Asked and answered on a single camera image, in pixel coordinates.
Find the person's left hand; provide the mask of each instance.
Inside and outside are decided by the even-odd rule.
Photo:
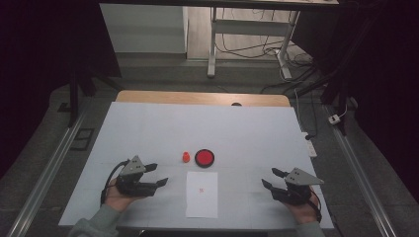
[[[123,212],[133,201],[144,198],[128,197],[122,195],[115,186],[116,182],[117,179],[113,179],[109,182],[109,187],[105,199],[105,204],[110,206],[111,208],[117,210],[118,212]]]

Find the person's arm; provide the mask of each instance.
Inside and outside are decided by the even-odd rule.
[[[115,181],[111,180],[108,188],[105,204],[90,219],[80,219],[73,226],[69,237],[101,236],[117,237],[117,222],[121,213],[135,200],[142,197],[126,197],[120,194],[115,187]]]
[[[315,195],[311,195],[310,200],[318,205],[319,200]],[[296,233],[299,237],[324,237],[324,233],[320,228],[320,223],[317,221],[315,210],[309,204],[290,205],[284,203],[295,218],[298,226]]]

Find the person's hand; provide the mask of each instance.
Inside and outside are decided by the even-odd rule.
[[[111,208],[123,212],[135,200],[143,199],[144,197],[128,197],[122,195],[117,187],[115,187],[116,179],[109,182],[109,188],[106,194],[105,204]]]
[[[318,198],[316,195],[311,194],[310,200],[318,206]],[[308,222],[317,221],[316,212],[309,204],[305,203],[302,205],[291,205],[284,203],[284,205],[290,210],[298,224],[304,224]]]

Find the white paper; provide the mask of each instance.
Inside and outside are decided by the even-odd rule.
[[[188,172],[186,217],[218,218],[218,173]]]

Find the red object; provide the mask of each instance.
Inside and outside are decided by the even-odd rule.
[[[182,156],[182,159],[185,163],[188,163],[191,160],[191,156],[187,151],[184,152],[184,155]]]
[[[215,157],[210,150],[202,149],[195,155],[195,162],[197,162],[198,166],[207,168],[212,165],[214,158]]]

